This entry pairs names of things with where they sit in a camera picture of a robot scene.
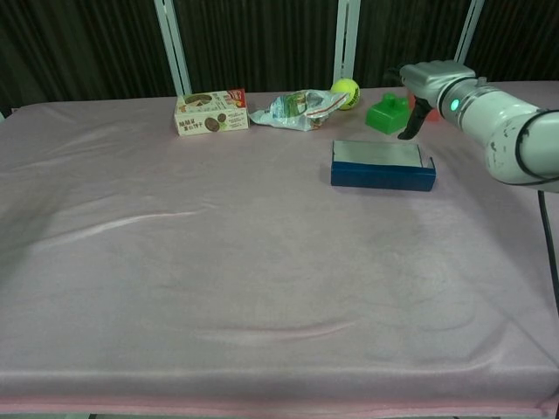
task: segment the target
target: black curtain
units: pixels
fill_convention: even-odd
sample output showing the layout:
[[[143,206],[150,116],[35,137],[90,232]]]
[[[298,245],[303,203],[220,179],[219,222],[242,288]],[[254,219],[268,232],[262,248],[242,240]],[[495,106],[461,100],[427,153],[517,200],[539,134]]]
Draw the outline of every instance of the black curtain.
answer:
[[[0,110],[174,95],[153,0],[0,0]]]
[[[327,89],[338,0],[175,0],[194,92]]]
[[[470,0],[362,0],[354,79],[394,86],[385,71],[402,63],[453,59]]]
[[[466,65],[490,80],[558,80],[559,2],[486,0]]]

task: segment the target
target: tennis ball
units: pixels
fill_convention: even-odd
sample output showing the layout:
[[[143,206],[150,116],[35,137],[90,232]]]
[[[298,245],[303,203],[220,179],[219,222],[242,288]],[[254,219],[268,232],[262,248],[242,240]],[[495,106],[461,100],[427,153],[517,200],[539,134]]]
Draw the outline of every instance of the tennis ball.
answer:
[[[357,85],[357,83],[355,83],[355,81],[352,79],[339,79],[332,85],[330,92],[349,93],[348,101],[346,101],[346,103],[340,106],[340,109],[342,111],[347,111],[351,109],[359,102],[359,95],[360,95],[359,85]]]

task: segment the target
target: pink fabric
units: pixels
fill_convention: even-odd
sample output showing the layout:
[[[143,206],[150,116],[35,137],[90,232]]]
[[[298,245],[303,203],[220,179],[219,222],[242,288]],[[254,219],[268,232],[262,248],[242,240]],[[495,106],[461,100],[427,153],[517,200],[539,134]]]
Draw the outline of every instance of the pink fabric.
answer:
[[[557,82],[501,87],[558,107]],[[554,409],[533,190],[491,179],[444,121],[418,136],[432,192],[329,185],[332,140],[396,141],[364,124],[384,92],[311,133],[181,138],[172,98],[28,106],[0,124],[0,411]]]

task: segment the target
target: blue box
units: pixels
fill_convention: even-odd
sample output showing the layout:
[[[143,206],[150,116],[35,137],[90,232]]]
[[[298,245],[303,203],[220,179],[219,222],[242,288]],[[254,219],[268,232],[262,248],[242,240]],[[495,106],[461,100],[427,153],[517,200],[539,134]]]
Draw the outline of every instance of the blue box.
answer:
[[[332,147],[332,186],[429,191],[436,178],[417,144],[336,140]]]

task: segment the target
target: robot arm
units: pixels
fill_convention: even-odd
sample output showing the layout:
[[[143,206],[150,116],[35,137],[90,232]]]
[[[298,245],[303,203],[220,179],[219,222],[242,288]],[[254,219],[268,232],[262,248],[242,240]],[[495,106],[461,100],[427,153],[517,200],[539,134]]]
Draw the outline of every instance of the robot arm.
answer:
[[[416,96],[406,129],[413,138],[433,108],[484,149],[497,180],[559,192],[559,110],[542,110],[476,78],[454,61],[404,65],[402,83]]]

